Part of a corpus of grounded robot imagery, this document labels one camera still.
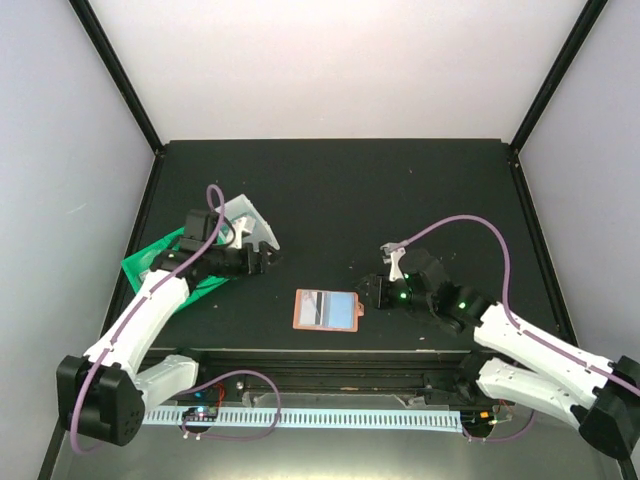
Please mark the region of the pink leather card holder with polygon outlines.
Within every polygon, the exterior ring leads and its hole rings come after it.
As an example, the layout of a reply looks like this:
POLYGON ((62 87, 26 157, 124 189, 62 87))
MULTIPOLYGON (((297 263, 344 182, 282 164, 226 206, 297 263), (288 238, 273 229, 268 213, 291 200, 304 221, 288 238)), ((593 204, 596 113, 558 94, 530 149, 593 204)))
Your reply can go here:
POLYGON ((296 330, 355 333, 364 313, 355 292, 298 289, 292 326, 296 330))

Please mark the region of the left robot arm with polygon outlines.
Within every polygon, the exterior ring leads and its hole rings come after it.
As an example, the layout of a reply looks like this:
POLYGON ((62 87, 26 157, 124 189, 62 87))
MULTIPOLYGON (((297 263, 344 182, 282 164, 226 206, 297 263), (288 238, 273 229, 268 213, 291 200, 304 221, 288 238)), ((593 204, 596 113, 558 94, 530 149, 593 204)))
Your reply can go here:
POLYGON ((192 356, 171 354, 140 368, 147 352, 189 297, 211 279, 267 272, 280 246, 270 227, 248 213, 234 221, 223 213, 193 210, 183 232, 152 260, 131 303, 109 330, 81 356, 67 356, 56 371, 60 420, 72 445, 81 435, 124 446, 143 416, 170 398, 207 397, 213 372, 192 356))

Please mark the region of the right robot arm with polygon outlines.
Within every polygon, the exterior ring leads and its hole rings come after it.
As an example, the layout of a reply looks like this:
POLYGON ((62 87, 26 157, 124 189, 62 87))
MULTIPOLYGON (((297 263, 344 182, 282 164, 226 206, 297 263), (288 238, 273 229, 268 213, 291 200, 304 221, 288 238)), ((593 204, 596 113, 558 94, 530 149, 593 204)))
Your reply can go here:
POLYGON ((481 291, 454 283, 425 250, 382 248, 386 274, 369 274, 357 291, 379 310, 401 309, 453 335, 469 332, 492 350, 454 379, 457 396, 511 401, 565 422, 591 447, 618 461, 639 441, 639 364, 571 345, 508 311, 481 291))

